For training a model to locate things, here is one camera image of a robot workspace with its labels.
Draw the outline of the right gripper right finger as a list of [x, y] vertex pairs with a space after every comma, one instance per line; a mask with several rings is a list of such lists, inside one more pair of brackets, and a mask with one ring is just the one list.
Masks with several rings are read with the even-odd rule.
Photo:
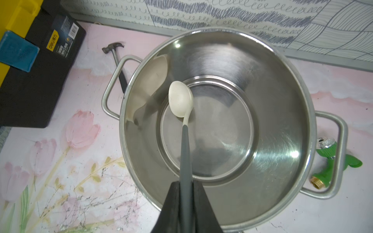
[[193, 181], [193, 207], [196, 233], [223, 233], [200, 181]]

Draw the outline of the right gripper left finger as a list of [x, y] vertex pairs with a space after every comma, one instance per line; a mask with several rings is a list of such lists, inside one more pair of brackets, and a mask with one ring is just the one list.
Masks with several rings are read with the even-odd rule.
[[179, 209], [180, 183], [176, 181], [170, 185], [162, 210], [151, 233], [179, 233]]

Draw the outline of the stainless steel pot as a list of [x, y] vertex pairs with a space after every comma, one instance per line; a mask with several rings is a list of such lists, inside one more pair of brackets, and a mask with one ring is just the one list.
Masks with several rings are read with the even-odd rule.
[[[123, 57], [102, 98], [104, 112], [119, 121], [128, 171], [155, 208], [163, 207], [180, 175], [183, 123], [168, 100], [174, 81], [194, 96], [188, 123], [193, 178], [204, 186], [225, 232], [270, 220], [299, 193], [317, 199], [337, 195], [346, 122], [315, 111], [301, 75], [272, 45], [242, 31], [210, 27], [172, 37], [144, 59]], [[339, 128], [331, 184], [322, 192], [304, 188], [317, 147], [317, 117]]]

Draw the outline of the white spoon grey handle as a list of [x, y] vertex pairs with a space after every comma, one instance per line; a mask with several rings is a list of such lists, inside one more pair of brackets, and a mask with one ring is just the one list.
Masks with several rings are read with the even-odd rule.
[[188, 136], [188, 122], [193, 110], [193, 94], [190, 88], [180, 81], [174, 81], [169, 88], [169, 106], [172, 113], [183, 119], [180, 160], [180, 220], [181, 232], [192, 233], [193, 223], [193, 190], [192, 165]]

